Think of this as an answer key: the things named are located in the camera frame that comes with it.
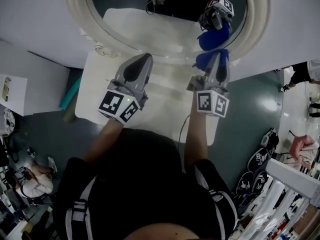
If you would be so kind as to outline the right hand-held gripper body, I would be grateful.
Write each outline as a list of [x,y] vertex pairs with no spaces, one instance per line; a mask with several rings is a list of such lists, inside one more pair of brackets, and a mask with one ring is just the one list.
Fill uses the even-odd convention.
[[196,57],[194,68],[201,74],[192,76],[187,90],[196,93],[199,113],[225,118],[229,106],[227,85],[230,81],[229,52],[209,51]]

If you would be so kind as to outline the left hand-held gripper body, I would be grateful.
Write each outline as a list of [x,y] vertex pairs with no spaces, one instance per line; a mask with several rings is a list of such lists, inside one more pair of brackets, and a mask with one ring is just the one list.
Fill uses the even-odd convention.
[[148,95],[145,87],[153,68],[150,53],[136,55],[123,62],[99,102],[97,111],[123,125],[142,110]]

